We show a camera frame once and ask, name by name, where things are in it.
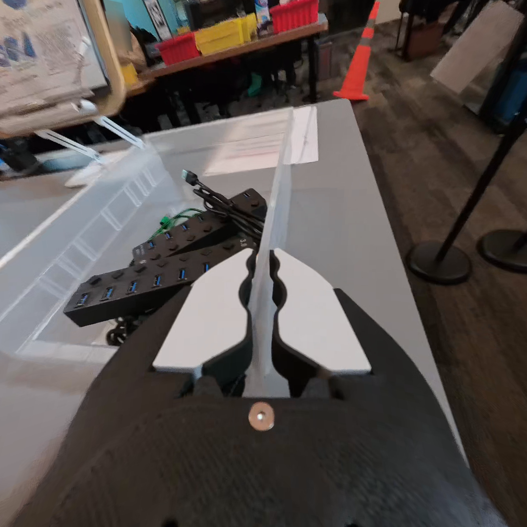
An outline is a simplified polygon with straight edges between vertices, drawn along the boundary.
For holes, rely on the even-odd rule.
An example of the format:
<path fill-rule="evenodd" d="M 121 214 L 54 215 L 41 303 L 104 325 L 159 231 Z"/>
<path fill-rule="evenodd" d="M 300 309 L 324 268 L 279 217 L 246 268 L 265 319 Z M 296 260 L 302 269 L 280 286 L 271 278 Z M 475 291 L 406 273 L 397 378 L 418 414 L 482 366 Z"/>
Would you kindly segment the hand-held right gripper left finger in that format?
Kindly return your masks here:
<path fill-rule="evenodd" d="M 257 251 L 245 248 L 208 270 L 191 287 L 152 367 L 156 372 L 244 377 L 253 357 L 248 309 Z"/>

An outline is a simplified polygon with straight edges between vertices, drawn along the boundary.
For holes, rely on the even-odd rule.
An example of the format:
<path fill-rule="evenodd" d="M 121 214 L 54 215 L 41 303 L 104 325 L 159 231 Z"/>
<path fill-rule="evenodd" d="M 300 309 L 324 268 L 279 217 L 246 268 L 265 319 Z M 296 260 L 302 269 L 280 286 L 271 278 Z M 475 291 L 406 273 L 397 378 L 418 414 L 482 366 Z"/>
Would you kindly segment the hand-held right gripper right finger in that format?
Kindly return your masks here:
<path fill-rule="evenodd" d="M 372 366 L 333 286 L 283 249 L 269 253 L 273 281 L 271 356 L 291 392 L 311 379 L 367 375 Z"/>

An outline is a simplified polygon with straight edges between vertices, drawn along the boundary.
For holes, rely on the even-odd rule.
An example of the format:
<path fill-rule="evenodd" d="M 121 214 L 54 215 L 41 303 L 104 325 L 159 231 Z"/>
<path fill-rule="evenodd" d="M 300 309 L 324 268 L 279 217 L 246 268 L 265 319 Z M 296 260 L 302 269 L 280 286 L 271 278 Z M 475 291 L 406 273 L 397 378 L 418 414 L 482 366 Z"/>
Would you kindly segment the clear plastic storage box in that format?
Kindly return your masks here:
<path fill-rule="evenodd" d="M 66 186 L 83 168 L 2 182 L 1 357 L 80 363 L 99 361 L 97 347 L 100 357 L 109 352 L 102 344 L 106 321 L 82 330 L 63 309 L 89 277 L 127 266 L 163 216 L 203 208 L 184 169 L 228 198 L 256 190 L 275 224 L 265 229 L 271 233 L 265 240 L 285 242 L 288 164 L 203 175 L 233 119 L 150 134 L 144 149 L 113 143 L 114 151 L 102 155 L 109 163 L 86 186 Z"/>

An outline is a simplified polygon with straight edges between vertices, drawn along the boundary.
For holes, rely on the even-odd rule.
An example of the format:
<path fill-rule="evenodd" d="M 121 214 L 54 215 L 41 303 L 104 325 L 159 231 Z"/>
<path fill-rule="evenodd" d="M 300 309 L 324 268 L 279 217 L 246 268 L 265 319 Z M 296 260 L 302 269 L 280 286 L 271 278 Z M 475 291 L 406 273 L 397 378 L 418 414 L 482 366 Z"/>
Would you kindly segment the grey desk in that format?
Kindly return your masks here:
<path fill-rule="evenodd" d="M 404 349 L 455 419 L 405 273 L 351 105 L 319 103 L 317 162 L 292 165 L 287 236 L 276 244 L 346 292 Z M 1 357 L 1 526 L 10 524 L 56 457 L 99 361 Z"/>

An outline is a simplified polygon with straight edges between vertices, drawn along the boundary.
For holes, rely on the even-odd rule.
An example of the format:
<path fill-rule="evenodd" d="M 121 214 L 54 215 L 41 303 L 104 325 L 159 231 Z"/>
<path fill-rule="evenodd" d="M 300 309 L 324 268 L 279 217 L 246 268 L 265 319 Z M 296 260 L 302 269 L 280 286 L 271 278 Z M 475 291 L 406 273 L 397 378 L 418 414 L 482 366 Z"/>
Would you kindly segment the long black USB hub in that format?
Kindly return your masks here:
<path fill-rule="evenodd" d="M 256 250 L 257 244 L 235 236 L 215 246 L 94 275 L 78 286 L 63 313 L 79 327 L 149 313 L 245 249 Z"/>

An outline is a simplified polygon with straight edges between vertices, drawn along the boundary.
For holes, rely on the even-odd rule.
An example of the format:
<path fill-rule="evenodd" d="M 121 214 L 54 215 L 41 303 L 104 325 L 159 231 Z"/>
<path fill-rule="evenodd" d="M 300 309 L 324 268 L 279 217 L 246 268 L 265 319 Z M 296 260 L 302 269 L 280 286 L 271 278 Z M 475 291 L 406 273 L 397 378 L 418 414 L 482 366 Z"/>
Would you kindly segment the green twist tie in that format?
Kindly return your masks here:
<path fill-rule="evenodd" d="M 154 234 L 151 236 L 150 239 L 153 239 L 153 238 L 155 238 L 158 235 L 161 235 L 161 234 L 164 234 L 164 233 L 170 231 L 173 227 L 175 227 L 177 225 L 180 225 L 184 221 L 186 221 L 186 220 L 188 220 L 190 218 L 193 218 L 193 217 L 195 217 L 197 215 L 200 215 L 203 212 L 204 211 L 201 210 L 201 209 L 187 208 L 187 209 L 182 210 L 181 212 L 179 212 L 176 215 L 173 215 L 173 216 L 165 215 L 165 216 L 163 216 L 163 218 L 160 220 L 160 223 L 159 223 L 160 227 L 158 227 L 158 229 L 154 232 Z"/>

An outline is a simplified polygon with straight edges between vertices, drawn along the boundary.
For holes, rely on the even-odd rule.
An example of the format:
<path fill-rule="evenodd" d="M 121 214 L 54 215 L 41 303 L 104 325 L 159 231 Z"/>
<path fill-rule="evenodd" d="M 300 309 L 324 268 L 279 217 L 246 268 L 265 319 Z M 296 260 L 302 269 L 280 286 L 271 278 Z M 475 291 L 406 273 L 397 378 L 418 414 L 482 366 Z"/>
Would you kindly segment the white paper sheet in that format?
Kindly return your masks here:
<path fill-rule="evenodd" d="M 211 155 L 203 175 L 226 175 L 317 162 L 318 112 L 314 105 L 236 117 Z"/>

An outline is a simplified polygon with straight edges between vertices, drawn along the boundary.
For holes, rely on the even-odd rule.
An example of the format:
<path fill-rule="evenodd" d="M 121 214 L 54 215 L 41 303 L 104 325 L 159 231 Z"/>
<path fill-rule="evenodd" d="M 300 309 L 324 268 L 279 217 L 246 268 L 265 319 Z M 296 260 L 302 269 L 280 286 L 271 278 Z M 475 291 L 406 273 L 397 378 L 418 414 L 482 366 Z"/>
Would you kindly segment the white folding stand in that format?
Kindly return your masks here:
<path fill-rule="evenodd" d="M 108 117 L 103 116 L 97 109 L 96 105 L 86 99 L 81 99 L 78 102 L 54 104 L 47 108 L 36 110 L 34 112 L 34 117 L 37 121 L 37 124 L 34 126 L 36 135 L 43 139 L 56 142 L 63 147 L 90 158 L 91 160 L 89 164 L 81 170 L 79 175 L 72 176 L 66 183 L 66 186 L 69 188 L 76 188 L 90 184 L 99 176 L 101 172 L 100 167 L 106 166 L 109 162 L 93 148 L 84 146 L 56 131 L 52 131 L 52 127 L 57 128 L 60 124 L 69 123 L 79 117 L 88 117 L 89 120 L 108 129 L 110 132 L 122 138 L 132 146 L 140 149 L 146 147 L 145 142 L 141 138 L 125 130 Z"/>

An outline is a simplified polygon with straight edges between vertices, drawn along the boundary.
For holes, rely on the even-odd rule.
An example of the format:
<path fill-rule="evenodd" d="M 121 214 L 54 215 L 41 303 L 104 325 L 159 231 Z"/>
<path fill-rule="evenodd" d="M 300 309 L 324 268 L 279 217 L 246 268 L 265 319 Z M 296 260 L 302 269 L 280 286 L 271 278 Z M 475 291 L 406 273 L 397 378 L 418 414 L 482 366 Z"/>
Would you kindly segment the orange traffic cone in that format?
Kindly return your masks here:
<path fill-rule="evenodd" d="M 351 64 L 344 78 L 341 88 L 333 92 L 333 96 L 348 100 L 351 103 L 368 101 L 369 96 L 364 93 L 364 85 L 371 56 L 371 42 L 374 36 L 374 26 L 379 12 L 380 2 L 375 1 L 364 27 L 359 44 L 355 49 Z"/>

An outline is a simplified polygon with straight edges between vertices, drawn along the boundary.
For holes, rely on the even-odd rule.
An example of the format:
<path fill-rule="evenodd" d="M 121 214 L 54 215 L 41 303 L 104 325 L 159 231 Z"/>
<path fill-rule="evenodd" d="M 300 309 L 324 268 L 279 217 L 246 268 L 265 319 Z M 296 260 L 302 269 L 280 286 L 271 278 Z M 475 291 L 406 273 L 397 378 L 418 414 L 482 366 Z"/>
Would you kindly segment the red plastic bin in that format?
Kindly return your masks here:
<path fill-rule="evenodd" d="M 269 9 L 275 34 L 318 22 L 319 1 L 288 1 Z"/>
<path fill-rule="evenodd" d="M 187 32 L 162 43 L 156 43 L 155 48 L 159 51 L 165 66 L 192 60 L 201 56 L 195 43 L 194 32 Z"/>

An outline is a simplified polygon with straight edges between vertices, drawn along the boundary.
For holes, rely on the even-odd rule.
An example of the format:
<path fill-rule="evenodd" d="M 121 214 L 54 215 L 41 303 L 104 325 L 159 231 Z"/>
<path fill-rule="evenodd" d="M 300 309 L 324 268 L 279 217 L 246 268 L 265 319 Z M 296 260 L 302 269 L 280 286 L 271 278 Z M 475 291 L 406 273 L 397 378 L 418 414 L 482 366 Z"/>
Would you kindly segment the wooden table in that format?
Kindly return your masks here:
<path fill-rule="evenodd" d="M 318 21 L 292 30 L 256 39 L 240 46 L 225 49 L 214 54 L 194 57 L 171 65 L 158 64 L 146 69 L 139 75 L 138 82 L 128 91 L 125 115 L 132 118 L 132 124 L 151 124 L 154 117 L 167 115 L 173 127 L 181 126 L 176 110 L 172 105 L 172 94 L 180 94 L 183 107 L 191 124 L 201 123 L 195 103 L 190 95 L 191 89 L 180 76 L 188 76 L 188 71 L 203 69 L 208 66 L 224 65 L 227 61 L 239 59 L 254 53 L 278 48 L 293 42 L 307 43 L 308 88 L 304 100 L 315 104 L 318 100 L 318 73 L 316 65 L 315 40 L 329 29 L 327 17 L 319 13 Z"/>

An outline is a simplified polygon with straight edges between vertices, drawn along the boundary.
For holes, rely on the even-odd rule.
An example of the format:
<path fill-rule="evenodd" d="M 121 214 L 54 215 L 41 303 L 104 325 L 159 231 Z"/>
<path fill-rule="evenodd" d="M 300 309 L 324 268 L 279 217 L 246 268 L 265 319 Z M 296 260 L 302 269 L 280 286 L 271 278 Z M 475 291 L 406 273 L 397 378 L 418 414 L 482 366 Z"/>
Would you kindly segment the white leaning panel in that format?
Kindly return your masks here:
<path fill-rule="evenodd" d="M 510 46 L 524 17 L 504 1 L 487 4 L 431 71 L 431 78 L 460 95 Z"/>

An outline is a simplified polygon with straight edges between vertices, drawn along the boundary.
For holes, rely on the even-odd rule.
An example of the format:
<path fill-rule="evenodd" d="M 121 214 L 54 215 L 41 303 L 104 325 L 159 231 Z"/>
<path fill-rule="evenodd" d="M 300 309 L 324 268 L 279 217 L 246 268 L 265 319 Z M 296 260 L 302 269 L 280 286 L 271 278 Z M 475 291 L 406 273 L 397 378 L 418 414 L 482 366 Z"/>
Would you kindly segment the colourful carton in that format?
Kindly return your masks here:
<path fill-rule="evenodd" d="M 254 12 L 257 19 L 257 35 L 261 37 L 267 34 L 272 26 L 269 1 L 254 1 Z"/>

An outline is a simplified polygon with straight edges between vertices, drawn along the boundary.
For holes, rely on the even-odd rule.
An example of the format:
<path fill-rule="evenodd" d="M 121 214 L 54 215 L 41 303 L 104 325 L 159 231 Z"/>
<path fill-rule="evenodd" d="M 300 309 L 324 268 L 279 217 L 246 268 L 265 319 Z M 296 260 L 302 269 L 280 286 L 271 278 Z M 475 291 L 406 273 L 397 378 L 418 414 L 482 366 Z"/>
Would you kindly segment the black stanchion post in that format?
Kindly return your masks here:
<path fill-rule="evenodd" d="M 478 240 L 477 248 L 481 257 L 495 267 L 526 274 L 526 231 L 491 231 Z"/>
<path fill-rule="evenodd" d="M 406 265 L 419 278 L 433 284 L 450 286 L 468 280 L 472 264 L 467 254 L 455 247 L 455 241 L 490 185 L 505 157 L 526 130 L 526 117 L 517 115 L 510 123 L 497 150 L 478 179 L 464 207 L 444 241 L 424 241 L 408 252 Z"/>

